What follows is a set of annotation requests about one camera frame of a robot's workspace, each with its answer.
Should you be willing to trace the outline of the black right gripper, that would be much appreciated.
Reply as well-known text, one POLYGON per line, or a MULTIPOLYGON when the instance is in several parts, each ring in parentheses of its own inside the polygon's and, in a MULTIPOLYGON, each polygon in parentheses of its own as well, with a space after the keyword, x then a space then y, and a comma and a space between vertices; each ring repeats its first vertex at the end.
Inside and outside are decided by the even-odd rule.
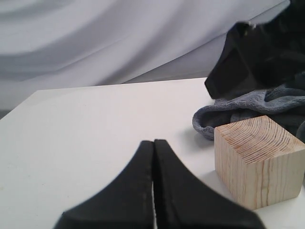
POLYGON ((293 0, 265 23, 238 22, 205 87, 212 99, 274 88, 305 70, 305 2, 293 0))

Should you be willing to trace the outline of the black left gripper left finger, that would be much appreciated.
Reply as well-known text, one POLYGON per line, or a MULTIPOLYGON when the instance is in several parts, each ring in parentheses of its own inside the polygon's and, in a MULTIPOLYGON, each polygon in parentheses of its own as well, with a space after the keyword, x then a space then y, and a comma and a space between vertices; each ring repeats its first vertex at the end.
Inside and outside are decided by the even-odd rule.
POLYGON ((123 171, 102 191, 63 212, 57 229, 152 229, 153 143, 142 141, 123 171))

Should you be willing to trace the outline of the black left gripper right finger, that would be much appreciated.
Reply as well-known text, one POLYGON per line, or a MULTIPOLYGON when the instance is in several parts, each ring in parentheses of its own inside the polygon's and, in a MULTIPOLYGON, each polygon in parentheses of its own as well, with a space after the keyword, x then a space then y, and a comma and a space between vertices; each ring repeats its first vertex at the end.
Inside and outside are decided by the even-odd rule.
POLYGON ((154 141, 153 193, 159 229, 263 229, 252 211, 200 181, 166 140, 154 141))

